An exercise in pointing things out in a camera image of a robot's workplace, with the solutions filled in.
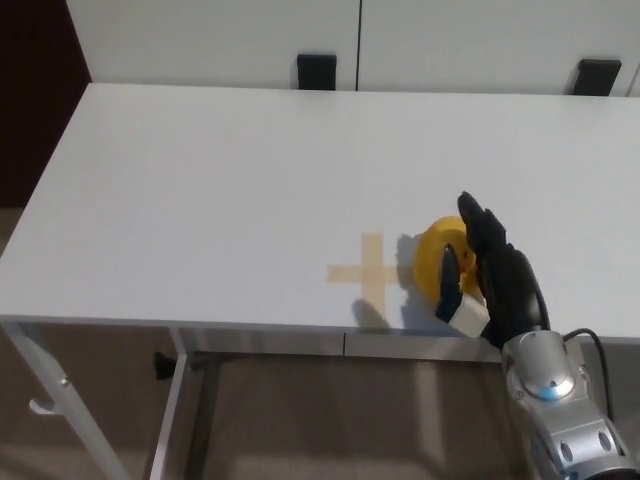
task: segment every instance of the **black foot cap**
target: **black foot cap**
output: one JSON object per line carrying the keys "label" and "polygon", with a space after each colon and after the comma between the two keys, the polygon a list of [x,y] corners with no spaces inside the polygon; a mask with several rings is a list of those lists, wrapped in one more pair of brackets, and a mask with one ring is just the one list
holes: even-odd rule
{"label": "black foot cap", "polygon": [[153,368],[156,371],[156,380],[166,380],[173,377],[173,372],[176,370],[176,360],[160,352],[154,352]]}

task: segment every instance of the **robotic hand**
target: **robotic hand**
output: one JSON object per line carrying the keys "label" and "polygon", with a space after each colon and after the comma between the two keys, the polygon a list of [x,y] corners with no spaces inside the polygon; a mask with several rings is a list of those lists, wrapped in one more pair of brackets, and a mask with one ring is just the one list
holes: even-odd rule
{"label": "robotic hand", "polygon": [[527,258],[507,243],[502,224],[471,195],[459,197],[458,209],[490,317],[483,336],[502,351],[511,414],[540,478],[640,478],[613,423],[593,401],[587,372],[551,330]]}

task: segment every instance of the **grey floor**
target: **grey floor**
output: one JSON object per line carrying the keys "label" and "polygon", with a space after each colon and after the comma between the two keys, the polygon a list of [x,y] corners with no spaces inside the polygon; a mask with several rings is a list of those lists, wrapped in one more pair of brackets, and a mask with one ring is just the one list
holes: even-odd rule
{"label": "grey floor", "polygon": [[[0,211],[0,250],[19,212]],[[153,378],[163,330],[47,327],[46,339],[132,478],[148,473],[169,384]],[[496,365],[253,357],[220,369],[206,479],[523,478]],[[99,479],[0,335],[0,479]]]}

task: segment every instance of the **yellow object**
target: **yellow object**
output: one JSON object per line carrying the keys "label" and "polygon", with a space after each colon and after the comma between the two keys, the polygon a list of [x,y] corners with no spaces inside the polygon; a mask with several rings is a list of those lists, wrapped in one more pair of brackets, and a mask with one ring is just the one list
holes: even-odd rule
{"label": "yellow object", "polygon": [[440,301],[440,267],[442,253],[451,244],[460,266],[462,291],[478,294],[476,256],[467,245],[467,229],[460,217],[443,217],[420,236],[413,259],[413,277],[433,305]]}

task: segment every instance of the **dark wall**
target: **dark wall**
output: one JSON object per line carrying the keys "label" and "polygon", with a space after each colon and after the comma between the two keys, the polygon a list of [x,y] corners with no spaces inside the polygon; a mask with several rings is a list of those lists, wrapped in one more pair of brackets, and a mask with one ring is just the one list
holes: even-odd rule
{"label": "dark wall", "polygon": [[90,81],[64,0],[0,0],[0,208],[27,204]]}

